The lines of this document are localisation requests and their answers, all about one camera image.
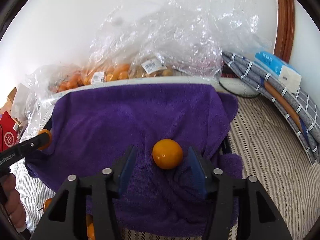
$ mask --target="red box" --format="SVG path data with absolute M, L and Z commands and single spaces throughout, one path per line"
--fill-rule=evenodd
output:
M 4 112 L 0 119 L 0 152 L 5 151 L 18 142 L 17 132 L 13 129 L 15 121 L 8 112 Z

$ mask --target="barcode sticker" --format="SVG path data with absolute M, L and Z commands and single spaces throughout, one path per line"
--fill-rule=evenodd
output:
M 91 83 L 101 83 L 104 81 L 104 71 L 102 72 L 96 72 L 92 76 Z
M 142 63 L 141 66 L 148 75 L 158 70 L 167 69 L 167 67 L 161 64 L 161 62 L 157 59 L 148 60 L 145 63 Z

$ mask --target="human hand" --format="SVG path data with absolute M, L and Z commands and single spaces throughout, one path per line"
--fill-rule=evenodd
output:
M 10 219 L 16 228 L 22 228 L 26 223 L 26 211 L 20 201 L 20 194 L 15 189 L 16 177 L 9 173 L 5 181 L 2 183 L 2 188 L 7 195 L 8 201 L 5 204 Z

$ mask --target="white wall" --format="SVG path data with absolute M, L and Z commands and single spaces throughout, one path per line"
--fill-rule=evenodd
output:
M 320 106 L 320 31 L 295 0 L 295 34 L 289 63 L 301 74 L 301 87 Z
M 235 0 L 226 0 L 231 9 Z M 0 41 L 0 105 L 25 74 L 47 64 L 81 64 L 89 56 L 96 30 L 108 13 L 120 5 L 136 18 L 165 0 L 29 0 Z M 252 14 L 259 15 L 257 34 L 274 45 L 277 28 L 276 0 L 254 0 Z M 221 10 L 221 0 L 212 0 Z

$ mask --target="blue gripper pad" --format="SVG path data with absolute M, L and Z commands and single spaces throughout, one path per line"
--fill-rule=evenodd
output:
M 133 146 L 129 156 L 127 158 L 126 163 L 122 169 L 121 174 L 119 175 L 119 196 L 121 196 L 126 190 L 129 185 L 130 177 L 133 171 L 134 164 L 136 163 L 136 147 Z
M 188 149 L 187 160 L 191 166 L 193 184 L 198 189 L 198 192 L 201 194 L 201 196 L 206 199 L 208 195 L 206 189 L 206 179 L 208 179 L 208 177 L 206 177 L 203 166 L 200 164 L 192 146 L 190 146 Z

